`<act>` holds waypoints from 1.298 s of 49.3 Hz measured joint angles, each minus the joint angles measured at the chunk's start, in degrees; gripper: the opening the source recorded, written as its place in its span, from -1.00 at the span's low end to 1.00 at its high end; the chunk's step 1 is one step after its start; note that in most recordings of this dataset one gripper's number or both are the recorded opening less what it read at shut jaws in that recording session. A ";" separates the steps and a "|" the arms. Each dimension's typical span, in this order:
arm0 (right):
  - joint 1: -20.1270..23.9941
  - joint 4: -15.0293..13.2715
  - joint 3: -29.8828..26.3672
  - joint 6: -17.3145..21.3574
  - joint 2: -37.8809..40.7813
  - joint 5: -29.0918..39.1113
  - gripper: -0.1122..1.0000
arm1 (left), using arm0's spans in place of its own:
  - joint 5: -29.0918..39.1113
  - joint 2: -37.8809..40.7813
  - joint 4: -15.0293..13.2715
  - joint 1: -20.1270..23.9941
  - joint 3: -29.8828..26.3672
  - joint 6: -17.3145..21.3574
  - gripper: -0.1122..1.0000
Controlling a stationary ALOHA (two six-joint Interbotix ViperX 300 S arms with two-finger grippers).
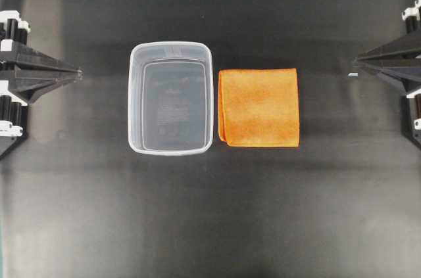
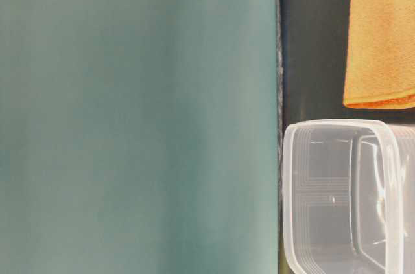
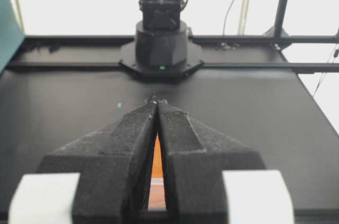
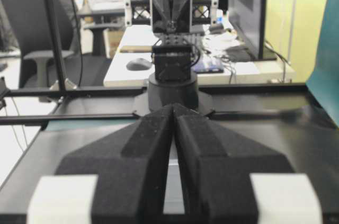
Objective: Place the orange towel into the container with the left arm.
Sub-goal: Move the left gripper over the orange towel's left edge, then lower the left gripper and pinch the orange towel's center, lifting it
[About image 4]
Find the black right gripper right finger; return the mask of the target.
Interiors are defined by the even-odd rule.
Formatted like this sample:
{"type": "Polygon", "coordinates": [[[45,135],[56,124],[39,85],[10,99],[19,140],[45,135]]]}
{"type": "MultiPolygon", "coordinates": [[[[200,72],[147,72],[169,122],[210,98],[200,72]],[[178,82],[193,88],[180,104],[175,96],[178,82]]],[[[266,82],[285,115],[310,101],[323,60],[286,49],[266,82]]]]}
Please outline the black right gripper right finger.
{"type": "Polygon", "coordinates": [[[179,151],[209,223],[322,223],[320,200],[287,157],[175,104],[179,151]]]}

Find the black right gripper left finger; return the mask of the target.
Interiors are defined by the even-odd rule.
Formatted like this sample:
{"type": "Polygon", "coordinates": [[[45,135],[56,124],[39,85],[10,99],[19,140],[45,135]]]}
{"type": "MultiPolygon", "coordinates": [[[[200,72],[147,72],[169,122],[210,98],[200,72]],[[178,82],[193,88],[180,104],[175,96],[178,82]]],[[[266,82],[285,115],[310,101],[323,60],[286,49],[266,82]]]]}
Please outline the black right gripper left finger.
{"type": "Polygon", "coordinates": [[[27,223],[140,223],[163,212],[173,106],[65,155],[38,181],[27,223]]]}

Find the white black teleop gripper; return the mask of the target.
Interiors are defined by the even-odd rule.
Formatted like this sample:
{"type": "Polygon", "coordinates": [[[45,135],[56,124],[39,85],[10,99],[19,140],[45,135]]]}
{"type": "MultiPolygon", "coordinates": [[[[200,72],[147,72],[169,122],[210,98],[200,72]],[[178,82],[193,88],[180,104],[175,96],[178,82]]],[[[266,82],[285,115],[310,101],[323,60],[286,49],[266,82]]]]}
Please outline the white black teleop gripper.
{"type": "Polygon", "coordinates": [[[125,25],[149,25],[154,33],[190,33],[217,24],[219,0],[124,0],[125,25]]]}

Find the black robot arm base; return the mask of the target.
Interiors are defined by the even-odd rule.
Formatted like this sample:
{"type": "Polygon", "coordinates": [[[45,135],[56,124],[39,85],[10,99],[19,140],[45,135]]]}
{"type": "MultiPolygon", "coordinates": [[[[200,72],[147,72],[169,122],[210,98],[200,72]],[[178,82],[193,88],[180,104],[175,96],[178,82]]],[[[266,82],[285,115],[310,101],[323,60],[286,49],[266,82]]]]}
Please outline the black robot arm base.
{"type": "Polygon", "coordinates": [[[202,115],[212,114],[213,98],[199,91],[192,70],[201,50],[180,34],[163,34],[160,40],[151,51],[155,72],[148,78],[147,91],[134,98],[133,114],[141,117],[175,103],[202,115]]]}

